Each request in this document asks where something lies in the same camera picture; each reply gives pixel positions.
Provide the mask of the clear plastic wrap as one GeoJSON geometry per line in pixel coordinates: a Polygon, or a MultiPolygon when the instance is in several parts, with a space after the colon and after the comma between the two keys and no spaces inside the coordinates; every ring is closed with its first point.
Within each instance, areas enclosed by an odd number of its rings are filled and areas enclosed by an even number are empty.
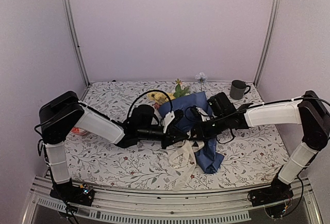
{"type": "Polygon", "coordinates": [[[195,153],[204,147],[203,141],[180,141],[174,144],[175,151],[168,157],[171,167],[180,175],[175,181],[173,191],[183,189],[196,168],[195,153]]]}

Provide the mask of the blue wrapping paper sheet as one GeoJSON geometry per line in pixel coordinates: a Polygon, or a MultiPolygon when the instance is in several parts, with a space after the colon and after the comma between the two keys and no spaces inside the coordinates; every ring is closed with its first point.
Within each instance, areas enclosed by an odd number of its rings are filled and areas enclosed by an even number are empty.
{"type": "Polygon", "coordinates": [[[207,115],[212,115],[212,110],[207,103],[205,92],[192,93],[178,99],[173,99],[171,103],[166,102],[158,108],[161,117],[164,117],[170,111],[170,105],[173,105],[173,110],[182,110],[184,116],[176,124],[176,127],[183,132],[191,132],[191,137],[204,142],[204,147],[195,152],[196,163],[206,174],[214,174],[220,168],[224,156],[217,152],[217,141],[215,138],[206,139],[201,132],[197,130],[198,123],[201,119],[195,117],[191,112],[192,107],[201,108],[207,115]]]}

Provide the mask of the white fake flower stem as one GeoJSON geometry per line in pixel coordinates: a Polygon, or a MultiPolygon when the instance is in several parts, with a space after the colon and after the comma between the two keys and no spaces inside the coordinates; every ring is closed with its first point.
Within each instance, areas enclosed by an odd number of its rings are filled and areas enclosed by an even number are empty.
{"type": "Polygon", "coordinates": [[[173,96],[177,99],[189,95],[190,93],[190,85],[188,83],[184,83],[181,79],[177,78],[177,80],[175,81],[173,96]]]}

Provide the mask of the pale blue fake flower stem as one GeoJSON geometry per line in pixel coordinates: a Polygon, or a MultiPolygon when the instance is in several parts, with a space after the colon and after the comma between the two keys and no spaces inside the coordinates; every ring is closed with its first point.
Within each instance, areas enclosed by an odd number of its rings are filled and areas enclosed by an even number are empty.
{"type": "Polygon", "coordinates": [[[208,77],[204,72],[199,72],[198,74],[195,75],[195,79],[198,81],[200,85],[200,90],[203,90],[203,84],[207,81],[208,77]]]}

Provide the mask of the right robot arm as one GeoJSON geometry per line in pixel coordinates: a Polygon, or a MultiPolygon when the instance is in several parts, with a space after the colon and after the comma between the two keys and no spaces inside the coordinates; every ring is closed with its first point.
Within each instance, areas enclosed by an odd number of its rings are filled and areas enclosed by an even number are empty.
{"type": "Polygon", "coordinates": [[[269,125],[296,125],[302,129],[300,143],[278,170],[270,186],[251,191],[252,199],[268,197],[270,201],[278,201],[329,142],[329,102],[319,98],[312,90],[296,98],[248,103],[238,108],[223,92],[212,96],[207,102],[213,111],[212,117],[200,107],[190,107],[192,114],[198,118],[191,130],[191,136],[197,140],[216,138],[225,130],[247,130],[269,125]]]}

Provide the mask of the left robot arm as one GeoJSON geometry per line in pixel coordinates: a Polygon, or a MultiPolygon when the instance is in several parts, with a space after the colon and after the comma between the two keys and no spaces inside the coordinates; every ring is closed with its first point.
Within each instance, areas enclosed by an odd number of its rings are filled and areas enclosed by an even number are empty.
{"type": "Polygon", "coordinates": [[[45,104],[39,110],[40,123],[34,131],[41,137],[42,147],[53,185],[65,200],[73,200],[77,187],[73,186],[68,172],[64,141],[73,130],[92,133],[119,148],[128,148],[141,140],[161,143],[162,149],[188,139],[188,134],[176,127],[183,111],[175,110],[172,101],[170,110],[159,120],[149,105],[131,106],[125,121],[110,119],[105,114],[82,102],[77,94],[68,91],[45,104]]]}

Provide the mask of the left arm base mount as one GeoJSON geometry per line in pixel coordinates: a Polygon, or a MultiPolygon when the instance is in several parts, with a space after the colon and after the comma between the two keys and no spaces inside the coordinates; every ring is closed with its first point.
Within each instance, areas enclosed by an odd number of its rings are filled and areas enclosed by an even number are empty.
{"type": "Polygon", "coordinates": [[[67,182],[64,184],[54,184],[49,195],[66,203],[92,206],[95,191],[86,184],[74,186],[71,182],[67,182]]]}

